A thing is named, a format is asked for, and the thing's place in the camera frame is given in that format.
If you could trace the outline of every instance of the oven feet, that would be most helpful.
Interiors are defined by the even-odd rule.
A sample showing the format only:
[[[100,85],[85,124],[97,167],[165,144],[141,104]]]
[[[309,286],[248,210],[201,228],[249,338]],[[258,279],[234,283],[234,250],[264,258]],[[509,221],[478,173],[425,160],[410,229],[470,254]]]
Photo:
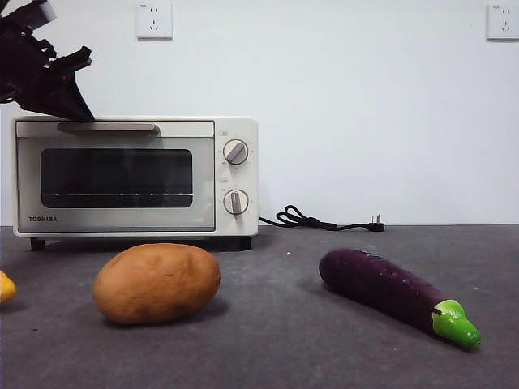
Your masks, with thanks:
[[[45,241],[37,237],[31,238],[31,251],[42,251],[45,249]]]
[[[219,246],[232,251],[246,251],[252,247],[252,237],[215,237],[214,239]]]

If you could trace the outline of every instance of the gray carpet surface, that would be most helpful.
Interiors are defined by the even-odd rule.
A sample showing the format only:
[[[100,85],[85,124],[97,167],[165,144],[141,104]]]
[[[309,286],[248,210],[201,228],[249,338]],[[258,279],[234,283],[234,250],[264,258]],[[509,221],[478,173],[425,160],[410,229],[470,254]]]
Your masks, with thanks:
[[[92,299],[103,265],[132,242],[48,242],[2,228],[2,389],[519,387],[519,225],[389,226],[385,233],[261,226],[253,249],[208,248],[221,287],[174,323],[119,327]],[[472,353],[326,290],[338,247],[384,256],[466,309]]]

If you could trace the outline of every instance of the potato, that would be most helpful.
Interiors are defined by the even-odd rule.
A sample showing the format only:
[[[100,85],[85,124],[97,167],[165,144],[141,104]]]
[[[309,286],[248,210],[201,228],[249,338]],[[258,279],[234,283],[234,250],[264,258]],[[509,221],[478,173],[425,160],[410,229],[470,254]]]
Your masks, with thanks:
[[[93,298],[112,322],[160,323],[201,310],[219,286],[218,263],[206,250],[154,243],[113,257],[97,275]]]

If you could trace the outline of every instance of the oven door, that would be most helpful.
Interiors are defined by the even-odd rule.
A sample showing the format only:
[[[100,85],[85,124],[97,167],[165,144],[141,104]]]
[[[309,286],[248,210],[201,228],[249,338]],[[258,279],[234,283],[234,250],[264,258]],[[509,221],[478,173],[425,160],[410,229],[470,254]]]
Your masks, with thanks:
[[[214,231],[213,122],[50,123],[17,123],[21,233]]]

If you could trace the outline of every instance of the white wall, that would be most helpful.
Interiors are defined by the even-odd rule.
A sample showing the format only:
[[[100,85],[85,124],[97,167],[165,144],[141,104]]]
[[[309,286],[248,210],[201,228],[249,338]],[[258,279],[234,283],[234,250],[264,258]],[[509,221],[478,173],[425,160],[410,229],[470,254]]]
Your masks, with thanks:
[[[519,43],[486,42],[485,1],[176,0],[171,42],[135,39],[133,1],[51,4],[36,35],[92,49],[95,115],[258,119],[262,216],[519,222]],[[2,111],[9,169],[22,112]],[[4,173],[2,224],[10,190]]]

